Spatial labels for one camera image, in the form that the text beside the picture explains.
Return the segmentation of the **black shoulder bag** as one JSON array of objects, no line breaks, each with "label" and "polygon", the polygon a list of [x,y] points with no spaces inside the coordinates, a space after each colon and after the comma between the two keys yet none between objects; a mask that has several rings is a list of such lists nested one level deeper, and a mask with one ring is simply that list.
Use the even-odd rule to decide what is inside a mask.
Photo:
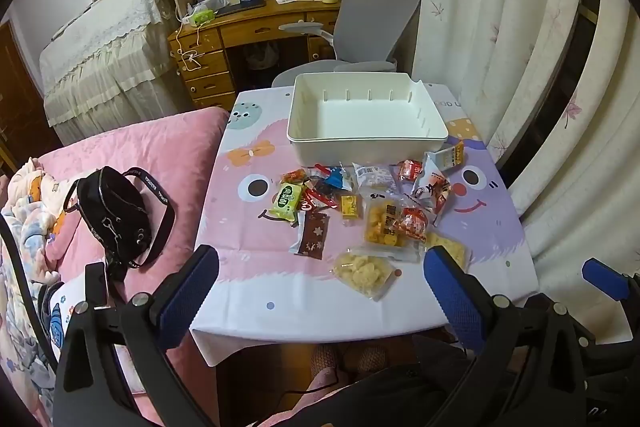
[{"label": "black shoulder bag", "polygon": [[[151,215],[132,179],[141,181],[165,206],[156,232],[152,231]],[[121,282],[130,269],[152,265],[160,257],[175,223],[175,209],[163,187],[139,167],[119,172],[105,166],[75,180],[63,210],[80,213],[103,246],[107,274],[116,282]]]}]

